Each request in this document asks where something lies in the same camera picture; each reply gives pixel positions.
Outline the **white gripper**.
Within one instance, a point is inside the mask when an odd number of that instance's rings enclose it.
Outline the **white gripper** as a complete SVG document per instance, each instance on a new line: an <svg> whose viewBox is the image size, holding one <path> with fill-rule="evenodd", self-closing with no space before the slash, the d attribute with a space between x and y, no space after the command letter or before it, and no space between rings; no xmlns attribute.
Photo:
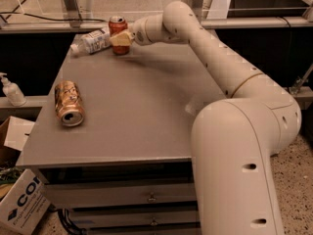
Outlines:
<svg viewBox="0 0 313 235"><path fill-rule="evenodd" d="M147 16L135 21L130 26L115 33L110 42L112 46L130 46L133 41L139 45L150 45L162 41L162 14Z"/></svg>

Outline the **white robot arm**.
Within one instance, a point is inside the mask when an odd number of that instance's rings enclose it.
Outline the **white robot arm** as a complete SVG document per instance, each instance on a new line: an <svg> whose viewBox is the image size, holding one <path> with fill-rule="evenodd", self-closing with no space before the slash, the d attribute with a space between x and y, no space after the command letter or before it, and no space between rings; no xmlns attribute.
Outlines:
<svg viewBox="0 0 313 235"><path fill-rule="evenodd" d="M285 235L270 158L301 126L284 88L204 29L181 1L136 21L114 46L184 41L224 94L192 127L192 165L202 235Z"/></svg>

